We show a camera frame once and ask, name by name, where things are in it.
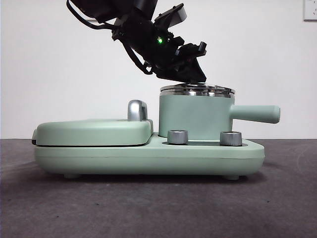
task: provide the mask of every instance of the stainless steel lid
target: stainless steel lid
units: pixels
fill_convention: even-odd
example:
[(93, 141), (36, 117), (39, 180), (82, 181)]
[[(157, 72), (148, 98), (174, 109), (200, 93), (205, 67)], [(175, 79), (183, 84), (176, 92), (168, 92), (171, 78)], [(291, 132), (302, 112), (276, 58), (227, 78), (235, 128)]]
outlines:
[(225, 88), (217, 85), (206, 84), (177, 84), (162, 87), (160, 95), (188, 95), (188, 96), (209, 96), (234, 98), (235, 91), (231, 88)]

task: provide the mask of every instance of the dark gray table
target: dark gray table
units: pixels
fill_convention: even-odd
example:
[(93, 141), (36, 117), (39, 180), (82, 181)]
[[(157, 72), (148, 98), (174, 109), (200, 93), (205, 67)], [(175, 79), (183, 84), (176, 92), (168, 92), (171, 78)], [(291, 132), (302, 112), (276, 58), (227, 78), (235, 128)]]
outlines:
[(255, 140), (261, 170), (216, 176), (42, 171), (30, 140), (1, 140), (2, 238), (316, 238), (317, 140)]

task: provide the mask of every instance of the green led light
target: green led light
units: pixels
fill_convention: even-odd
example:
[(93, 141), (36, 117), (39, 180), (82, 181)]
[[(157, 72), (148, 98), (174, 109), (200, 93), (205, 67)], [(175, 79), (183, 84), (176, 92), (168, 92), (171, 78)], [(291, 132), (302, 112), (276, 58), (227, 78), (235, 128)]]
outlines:
[(162, 44), (163, 43), (163, 38), (161, 36), (158, 37), (158, 43)]

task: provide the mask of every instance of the wall outlet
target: wall outlet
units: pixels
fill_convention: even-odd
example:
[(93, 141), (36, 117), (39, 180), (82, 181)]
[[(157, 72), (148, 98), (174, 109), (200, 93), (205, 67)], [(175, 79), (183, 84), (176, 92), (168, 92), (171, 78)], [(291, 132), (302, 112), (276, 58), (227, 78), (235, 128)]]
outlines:
[(317, 21), (317, 0), (304, 0), (304, 21)]

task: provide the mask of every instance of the black robotic arm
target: black robotic arm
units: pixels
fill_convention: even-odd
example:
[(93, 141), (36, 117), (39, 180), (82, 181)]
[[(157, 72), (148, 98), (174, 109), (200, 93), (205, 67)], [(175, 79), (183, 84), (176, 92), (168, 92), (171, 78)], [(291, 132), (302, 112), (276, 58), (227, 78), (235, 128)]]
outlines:
[[(93, 29), (110, 29), (112, 38), (119, 40), (135, 65), (145, 74), (155, 73), (158, 78), (184, 83), (205, 82), (197, 57), (206, 54), (206, 43), (199, 46), (184, 45), (181, 37), (174, 37), (168, 31), (186, 19), (184, 4), (174, 6), (151, 21), (158, 0), (71, 0), (86, 16), (94, 18), (101, 25), (83, 19), (66, 4), (73, 15)], [(116, 18), (115, 23), (108, 20)], [(135, 52), (140, 54), (141, 63)]]

